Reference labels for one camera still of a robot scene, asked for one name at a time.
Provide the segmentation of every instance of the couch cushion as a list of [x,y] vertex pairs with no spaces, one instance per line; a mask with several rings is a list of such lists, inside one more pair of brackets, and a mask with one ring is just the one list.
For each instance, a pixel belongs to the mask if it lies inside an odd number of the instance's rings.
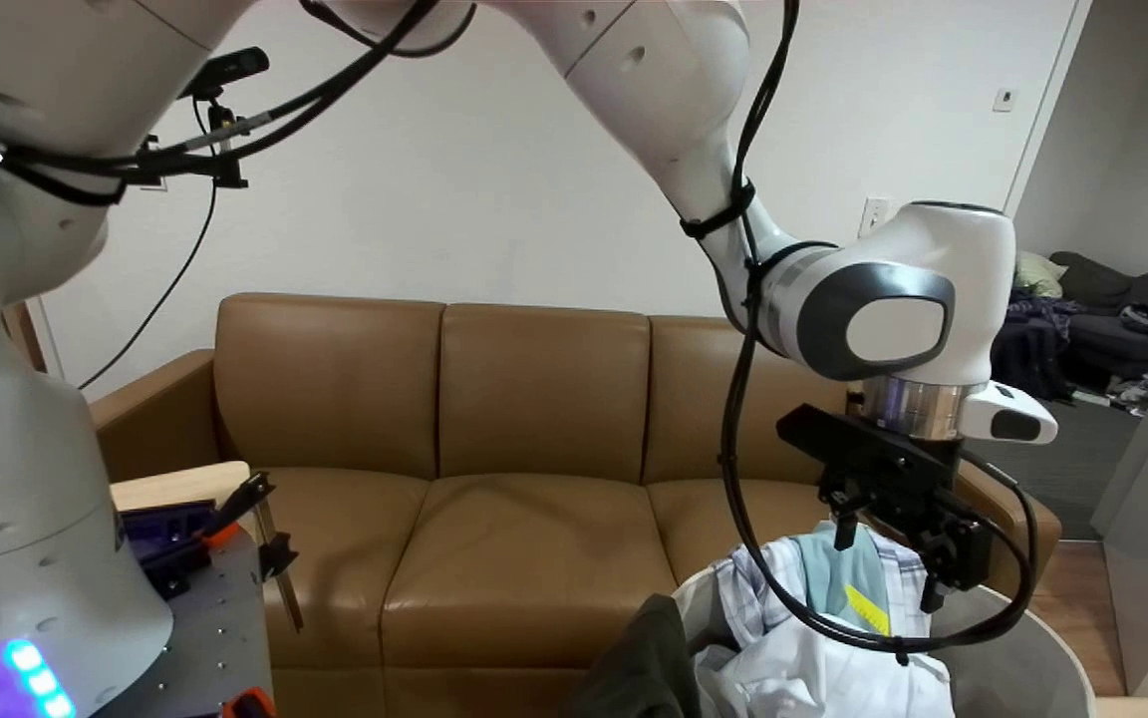
[[[717,478],[648,482],[648,500],[678,582],[741,546]],[[814,482],[741,478],[741,500],[759,542],[830,518]]]
[[648,324],[617,312],[445,306],[442,473],[641,473]]
[[[646,482],[717,473],[721,413],[741,335],[724,319],[654,319],[654,388]],[[843,388],[799,361],[758,352],[737,464],[758,478],[818,478],[818,464],[777,440],[777,419],[799,401],[843,408]]]
[[270,658],[278,669],[378,667],[378,606],[409,537],[425,478],[373,470],[270,470],[274,521],[292,536],[302,634],[265,591]]
[[233,295],[216,400],[255,466],[434,473],[438,303]]
[[668,591],[641,486],[585,473],[434,478],[381,606],[391,667],[589,667]]

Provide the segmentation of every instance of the black mount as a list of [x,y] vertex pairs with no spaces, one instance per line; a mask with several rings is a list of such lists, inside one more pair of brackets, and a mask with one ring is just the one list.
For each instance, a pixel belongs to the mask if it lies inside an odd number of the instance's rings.
[[835,513],[835,552],[868,513],[922,556],[922,611],[940,606],[940,585],[985,582],[992,536],[951,500],[959,444],[912,444],[818,408],[782,413],[777,433],[825,466],[818,500]]

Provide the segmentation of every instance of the white cloth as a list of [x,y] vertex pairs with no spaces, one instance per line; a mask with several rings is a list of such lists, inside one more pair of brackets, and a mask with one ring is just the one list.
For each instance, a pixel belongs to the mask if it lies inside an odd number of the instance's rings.
[[[899,542],[874,536],[892,634],[927,634],[922,614],[926,565]],[[806,593],[806,560],[793,537],[770,542],[763,562],[790,593]],[[673,591],[694,651],[700,715],[709,718],[948,718],[948,669],[912,655],[858,651],[814,634],[763,585],[750,556],[728,556]]]

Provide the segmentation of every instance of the couch armrest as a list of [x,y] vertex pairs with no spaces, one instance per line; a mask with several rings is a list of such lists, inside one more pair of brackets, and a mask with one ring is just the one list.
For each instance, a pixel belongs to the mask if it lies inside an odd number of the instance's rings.
[[[959,457],[955,470],[955,500],[992,518],[1020,552],[1024,552],[1024,513],[1020,502],[1009,486],[1001,486],[979,464]],[[1060,537],[1060,518],[1028,500],[1030,518],[1036,518],[1036,578],[1044,574],[1046,560],[1056,556],[1056,537]],[[1001,593],[1017,593],[1017,560],[995,542],[992,560],[989,560],[989,585]]]
[[217,447],[209,352],[192,352],[90,401],[110,478],[228,457]]

